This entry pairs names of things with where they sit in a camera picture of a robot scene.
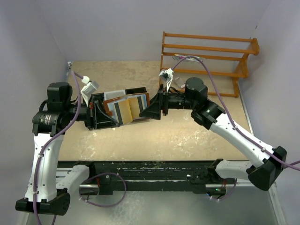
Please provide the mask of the brown leather card holder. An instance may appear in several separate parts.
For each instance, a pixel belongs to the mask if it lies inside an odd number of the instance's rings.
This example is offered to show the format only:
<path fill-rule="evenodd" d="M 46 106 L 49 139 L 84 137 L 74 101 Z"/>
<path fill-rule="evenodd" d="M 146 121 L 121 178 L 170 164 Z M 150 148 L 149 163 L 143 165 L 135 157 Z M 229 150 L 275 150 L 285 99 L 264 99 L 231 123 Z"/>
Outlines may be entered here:
<path fill-rule="evenodd" d="M 149 93 L 129 94 L 103 102 L 105 112 L 120 125 L 141 119 L 140 113 L 150 104 Z"/>

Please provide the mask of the gold credit card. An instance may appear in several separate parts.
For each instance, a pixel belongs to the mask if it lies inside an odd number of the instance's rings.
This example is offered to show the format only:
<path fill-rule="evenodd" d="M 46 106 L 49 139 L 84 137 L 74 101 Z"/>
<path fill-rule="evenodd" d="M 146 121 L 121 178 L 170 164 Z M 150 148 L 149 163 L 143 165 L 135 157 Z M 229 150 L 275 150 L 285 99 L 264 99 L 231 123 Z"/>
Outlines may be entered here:
<path fill-rule="evenodd" d="M 121 100 L 113 103 L 116 120 L 120 125 L 128 124 L 133 121 L 130 104 L 128 100 Z"/>

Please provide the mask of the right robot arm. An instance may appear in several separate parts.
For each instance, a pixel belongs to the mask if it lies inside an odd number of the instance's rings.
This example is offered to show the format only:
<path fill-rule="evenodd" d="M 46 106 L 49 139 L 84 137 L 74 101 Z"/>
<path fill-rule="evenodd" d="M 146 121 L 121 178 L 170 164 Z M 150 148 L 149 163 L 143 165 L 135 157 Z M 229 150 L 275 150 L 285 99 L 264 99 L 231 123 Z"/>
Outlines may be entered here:
<path fill-rule="evenodd" d="M 160 87 L 150 100 L 150 105 L 139 115 L 160 120 L 169 109 L 191 110 L 191 117 L 198 125 L 223 137 L 246 156 L 246 161 L 216 160 L 208 173 L 211 182 L 220 183 L 227 178 L 243 179 L 267 191 L 283 171 L 286 150 L 264 143 L 236 122 L 230 121 L 229 114 L 208 99 L 208 88 L 200 78 L 188 78 L 183 93 L 168 93 Z"/>

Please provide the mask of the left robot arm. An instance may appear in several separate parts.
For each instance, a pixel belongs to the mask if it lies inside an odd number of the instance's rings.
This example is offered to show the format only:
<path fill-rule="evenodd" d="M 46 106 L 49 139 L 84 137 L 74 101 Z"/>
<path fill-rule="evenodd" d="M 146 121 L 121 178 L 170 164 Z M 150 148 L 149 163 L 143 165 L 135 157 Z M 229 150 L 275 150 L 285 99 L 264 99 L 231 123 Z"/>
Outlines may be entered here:
<path fill-rule="evenodd" d="M 71 195 L 80 184 L 91 184 L 97 173 L 94 163 L 76 163 L 60 181 L 56 180 L 58 157 L 64 134 L 79 117 L 79 109 L 71 103 L 72 87 L 67 82 L 51 83 L 47 87 L 47 100 L 32 119 L 34 159 L 31 177 L 25 196 L 17 200 L 17 211 L 36 215 L 63 216 Z"/>

